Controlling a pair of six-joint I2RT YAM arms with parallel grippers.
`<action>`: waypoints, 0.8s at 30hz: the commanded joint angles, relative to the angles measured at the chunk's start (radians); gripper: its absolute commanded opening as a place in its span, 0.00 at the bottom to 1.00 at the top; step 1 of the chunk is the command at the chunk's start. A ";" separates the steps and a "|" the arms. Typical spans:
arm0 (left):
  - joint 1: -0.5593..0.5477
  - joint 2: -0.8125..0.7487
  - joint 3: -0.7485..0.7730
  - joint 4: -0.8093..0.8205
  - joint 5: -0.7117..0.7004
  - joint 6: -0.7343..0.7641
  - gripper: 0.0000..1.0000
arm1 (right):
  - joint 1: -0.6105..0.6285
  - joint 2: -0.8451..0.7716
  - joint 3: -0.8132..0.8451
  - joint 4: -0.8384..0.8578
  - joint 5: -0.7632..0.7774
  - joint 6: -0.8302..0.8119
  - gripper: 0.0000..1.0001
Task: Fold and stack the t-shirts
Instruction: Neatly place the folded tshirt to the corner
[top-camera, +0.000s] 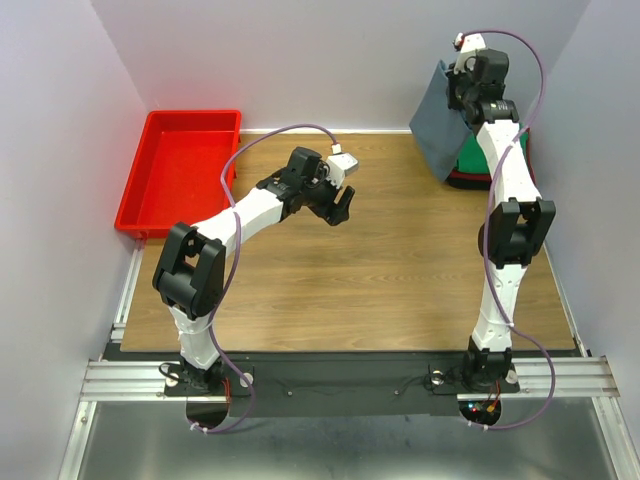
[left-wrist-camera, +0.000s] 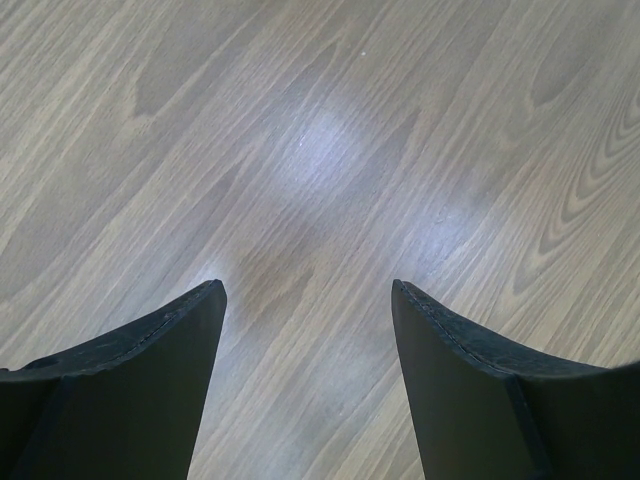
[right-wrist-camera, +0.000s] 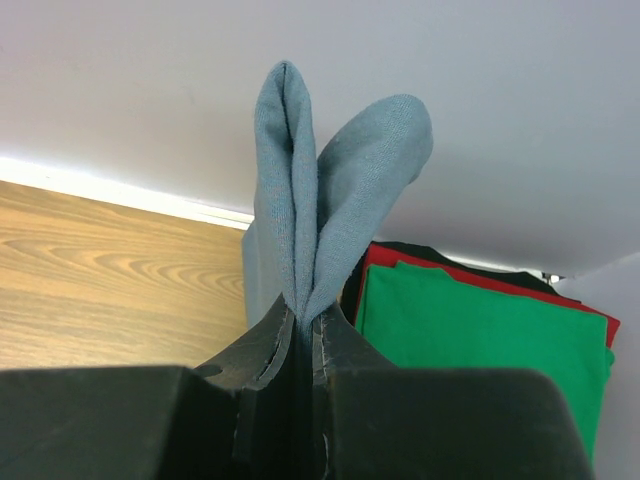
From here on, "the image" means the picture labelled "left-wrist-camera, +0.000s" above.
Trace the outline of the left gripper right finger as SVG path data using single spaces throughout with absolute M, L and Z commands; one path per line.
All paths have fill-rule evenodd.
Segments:
M 401 280 L 391 302 L 427 478 L 638 477 L 637 363 L 603 368 L 537 351 Z

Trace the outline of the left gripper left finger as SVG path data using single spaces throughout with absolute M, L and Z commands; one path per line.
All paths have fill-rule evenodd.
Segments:
M 227 296 L 207 281 L 160 309 L 1 373 L 5 479 L 184 479 Z

